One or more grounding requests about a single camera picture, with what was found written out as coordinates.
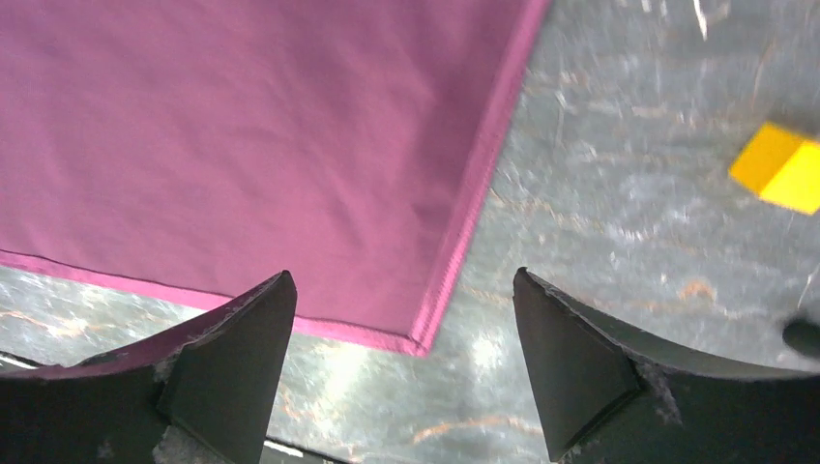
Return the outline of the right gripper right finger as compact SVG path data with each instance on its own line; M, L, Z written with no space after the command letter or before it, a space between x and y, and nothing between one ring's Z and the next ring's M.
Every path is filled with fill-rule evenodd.
M551 461L818 461L817 374L691 349L525 268L513 304Z

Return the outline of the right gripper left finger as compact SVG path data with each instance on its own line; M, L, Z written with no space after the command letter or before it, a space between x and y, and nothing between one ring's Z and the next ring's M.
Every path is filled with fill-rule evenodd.
M256 463L297 290L281 272L189 321L72 366L1 377L5 463Z

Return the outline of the purple cloth napkin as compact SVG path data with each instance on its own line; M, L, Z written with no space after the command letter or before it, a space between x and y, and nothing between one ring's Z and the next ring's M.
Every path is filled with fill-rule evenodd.
M5 1L1 262L430 351L545 1Z

